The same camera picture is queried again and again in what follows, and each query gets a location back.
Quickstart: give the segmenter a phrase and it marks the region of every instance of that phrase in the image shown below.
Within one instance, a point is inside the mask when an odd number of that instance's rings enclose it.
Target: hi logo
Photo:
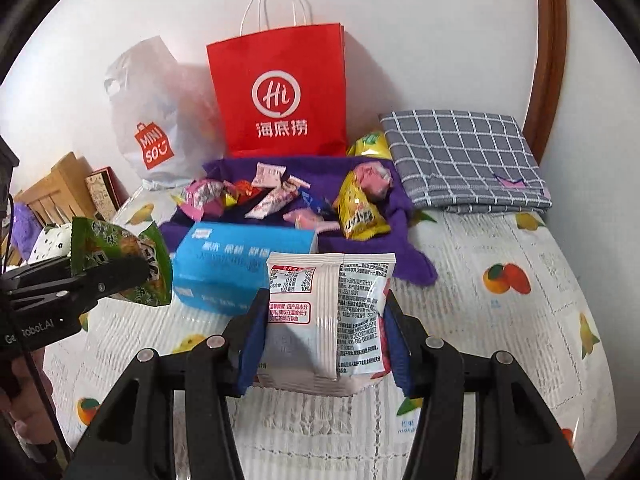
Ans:
[[[139,123],[136,140],[142,148],[142,156],[147,170],[151,170],[174,156],[166,133],[155,123],[149,125]]]
[[[300,85],[289,73],[270,70],[255,80],[251,90],[254,105],[267,117],[290,116],[300,104]]]

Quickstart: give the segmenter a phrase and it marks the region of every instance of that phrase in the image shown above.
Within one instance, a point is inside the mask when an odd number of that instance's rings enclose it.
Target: folded gray plaid cloth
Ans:
[[[492,213],[551,207],[513,117],[457,110],[380,115],[402,186],[418,208]]]

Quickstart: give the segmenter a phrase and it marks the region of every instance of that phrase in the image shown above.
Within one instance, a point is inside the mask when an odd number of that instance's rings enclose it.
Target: silver screw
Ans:
[[[138,361],[141,363],[146,363],[147,361],[151,361],[154,357],[154,351],[151,348],[143,348],[138,355],[136,356]]]
[[[434,335],[430,335],[427,339],[425,339],[424,342],[427,343],[427,346],[429,348],[433,348],[436,350],[444,346],[444,341]]]
[[[495,355],[495,360],[503,365],[510,365],[513,363],[513,356],[509,352],[505,352],[504,350],[500,350]]]
[[[225,345],[225,338],[221,335],[212,335],[207,339],[207,346],[209,348],[222,348]]]

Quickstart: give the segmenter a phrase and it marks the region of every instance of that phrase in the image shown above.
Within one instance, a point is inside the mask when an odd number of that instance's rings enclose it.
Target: purple fabric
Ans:
[[[11,232],[11,245],[20,253],[23,260],[28,260],[36,244],[42,226],[26,204],[14,204],[14,230]]]
[[[261,158],[223,158],[205,165],[207,176],[216,180],[251,181],[255,176],[258,162],[286,166],[287,173],[295,175],[311,184],[311,191],[315,196],[325,197],[332,202],[340,191],[344,177],[349,171],[363,162],[371,162],[366,156],[290,156],[290,157],[261,157]],[[347,240],[341,232],[327,232],[318,235],[318,249],[321,253],[347,254],[375,254],[395,253],[396,270],[394,276],[407,280],[416,285],[433,285],[438,275],[429,259],[416,250],[408,240],[408,219],[413,212],[411,199],[400,185],[400,176],[391,160],[380,160],[391,172],[394,186],[384,202],[376,204],[391,226],[391,232],[376,236],[364,242]],[[282,215],[292,209],[305,207],[302,198],[294,200],[276,214],[267,216],[264,220],[246,219],[244,214],[259,202],[252,200],[251,204],[236,206],[228,209],[219,219],[213,221],[290,225],[282,219]],[[171,252],[175,251],[187,234],[193,221],[180,209],[169,222],[160,226],[160,231]]]

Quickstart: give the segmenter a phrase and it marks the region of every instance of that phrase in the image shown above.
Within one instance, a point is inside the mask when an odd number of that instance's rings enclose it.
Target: blue tissue box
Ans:
[[[288,227],[196,222],[174,257],[174,291],[188,305],[244,314],[259,288],[269,288],[267,257],[318,252],[316,233]]]

